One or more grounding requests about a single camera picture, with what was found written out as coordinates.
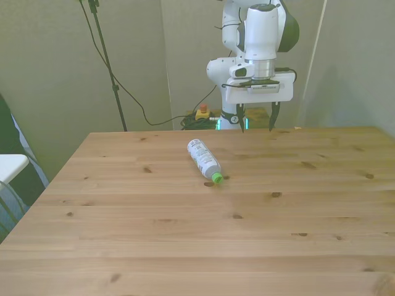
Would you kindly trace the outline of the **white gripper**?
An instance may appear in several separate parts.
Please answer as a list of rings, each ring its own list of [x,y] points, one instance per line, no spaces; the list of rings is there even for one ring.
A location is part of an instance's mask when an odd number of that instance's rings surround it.
[[[224,84],[225,100],[236,105],[236,115],[242,132],[245,129],[243,104],[272,102],[269,131],[274,129],[280,112],[280,102],[289,102],[294,96],[294,72],[276,72],[268,80],[233,79]]]

